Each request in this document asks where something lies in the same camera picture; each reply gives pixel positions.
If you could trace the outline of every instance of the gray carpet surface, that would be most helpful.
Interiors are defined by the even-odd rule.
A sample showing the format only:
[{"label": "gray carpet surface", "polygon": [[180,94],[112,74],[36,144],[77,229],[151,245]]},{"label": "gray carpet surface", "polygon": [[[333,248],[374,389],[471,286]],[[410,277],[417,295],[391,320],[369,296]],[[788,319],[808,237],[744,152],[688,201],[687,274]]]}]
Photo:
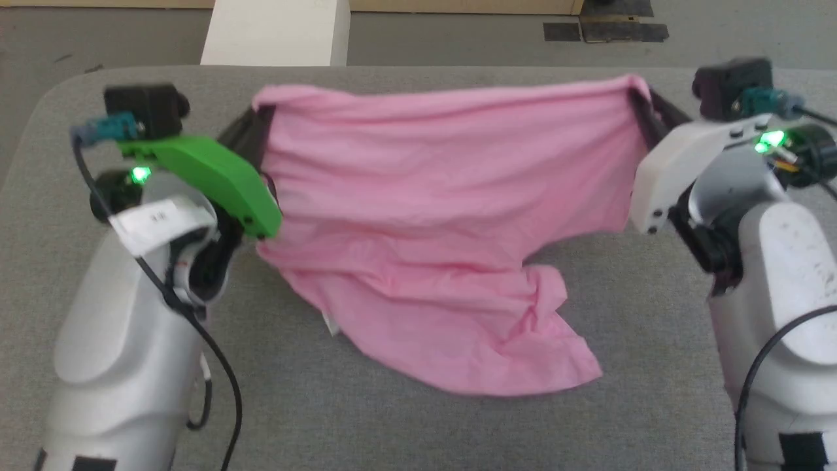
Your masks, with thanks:
[{"label": "gray carpet surface", "polygon": [[[52,344],[104,229],[69,152],[70,124],[103,113],[105,85],[172,81],[192,102],[188,132],[215,135],[264,84],[310,83],[359,93],[604,79],[605,68],[233,68],[105,70],[51,90],[29,121],[0,189],[0,469],[29,469],[54,386]],[[691,70],[636,70],[696,111]],[[779,86],[837,111],[837,74],[784,71]],[[117,165],[90,153],[94,173]],[[800,195],[835,233],[818,190]],[[211,330],[239,374],[244,429],[233,470],[729,469],[732,408],[722,390],[705,299],[711,280],[664,230],[592,235],[532,260],[558,267],[560,309],[604,377],[572,391],[516,399],[452,396],[332,338],[321,315],[252,248],[239,254]],[[184,433],[174,469],[220,465],[233,423],[229,385],[213,362],[216,397],[204,432]]]}]

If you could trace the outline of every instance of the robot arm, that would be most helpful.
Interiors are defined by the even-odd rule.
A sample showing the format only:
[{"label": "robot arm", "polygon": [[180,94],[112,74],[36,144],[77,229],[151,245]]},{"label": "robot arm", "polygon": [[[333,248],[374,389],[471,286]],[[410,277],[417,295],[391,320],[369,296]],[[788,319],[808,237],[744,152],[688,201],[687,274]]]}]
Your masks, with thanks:
[{"label": "robot arm", "polygon": [[[670,104],[634,99],[651,150],[637,172],[630,219],[648,234],[671,222],[715,278],[708,303],[727,392],[742,404],[736,443],[746,443],[748,469],[823,469],[829,454],[837,461],[837,313],[829,313],[837,262],[816,218],[785,189],[816,183],[811,174],[833,177],[828,168],[837,156],[822,127],[765,134],[771,115],[742,112],[748,87],[772,86],[763,66],[733,62],[698,72],[701,112],[717,122],[681,118],[669,132],[656,115],[665,117]],[[798,161],[781,164],[787,156]],[[818,317],[778,335],[812,312]],[[746,385],[757,355],[775,339]]]},{"label": "robot arm", "polygon": [[[180,136],[188,103],[171,85],[111,88],[105,103],[108,118],[74,129],[74,150],[94,215],[118,230],[95,253],[60,330],[59,387],[35,469],[168,470],[187,425],[202,340],[230,376],[237,402],[227,468],[240,429],[240,393],[203,325],[243,237],[273,236],[281,222],[275,192],[257,170],[273,110],[244,113],[215,141]],[[80,148],[100,140],[116,140],[127,157],[151,167],[108,171],[93,181]],[[125,238],[148,234],[121,226],[130,212],[123,210],[157,207],[167,210],[137,214],[158,222],[188,216],[178,211],[211,217],[132,256]]]}]

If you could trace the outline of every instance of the black floor mat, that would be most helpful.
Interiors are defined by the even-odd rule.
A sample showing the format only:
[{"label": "black floor mat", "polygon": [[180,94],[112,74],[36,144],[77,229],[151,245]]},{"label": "black floor mat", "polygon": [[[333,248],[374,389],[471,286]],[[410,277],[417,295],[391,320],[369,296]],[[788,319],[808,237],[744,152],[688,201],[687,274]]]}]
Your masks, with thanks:
[{"label": "black floor mat", "polygon": [[587,43],[662,43],[669,38],[664,24],[621,22],[581,22],[582,35]]},{"label": "black floor mat", "polygon": [[577,43],[581,41],[581,30],[578,28],[578,23],[544,23],[543,40]]},{"label": "black floor mat", "polygon": [[584,1],[580,16],[604,15],[653,17],[654,9],[651,8],[651,0],[613,0],[609,3],[601,2],[600,0]]}]

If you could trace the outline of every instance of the white clothing tag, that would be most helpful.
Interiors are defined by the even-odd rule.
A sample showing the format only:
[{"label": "white clothing tag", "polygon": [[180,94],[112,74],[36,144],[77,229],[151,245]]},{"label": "white clothing tag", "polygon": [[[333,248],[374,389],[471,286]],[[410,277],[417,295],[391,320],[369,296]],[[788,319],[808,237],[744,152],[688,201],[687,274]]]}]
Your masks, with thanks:
[{"label": "white clothing tag", "polygon": [[332,337],[340,333],[340,326],[337,325],[337,322],[334,318],[326,313],[322,314],[322,320],[326,321],[326,327],[328,328],[328,333],[331,334]]},{"label": "white clothing tag", "polygon": [[206,208],[175,196],[124,210],[110,217],[110,225],[133,256],[171,242],[191,230],[215,225]]}]

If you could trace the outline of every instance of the pink fabric fold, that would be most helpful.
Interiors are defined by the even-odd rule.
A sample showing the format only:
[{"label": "pink fabric fold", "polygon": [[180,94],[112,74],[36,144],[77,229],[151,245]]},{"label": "pink fabric fold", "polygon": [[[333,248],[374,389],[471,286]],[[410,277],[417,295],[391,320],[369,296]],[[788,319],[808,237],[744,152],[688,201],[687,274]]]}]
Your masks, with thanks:
[{"label": "pink fabric fold", "polygon": [[263,170],[285,222],[259,254],[366,355],[438,388],[516,396],[602,371],[556,309],[544,245],[621,231],[645,146],[636,76],[354,96],[270,86]]}]

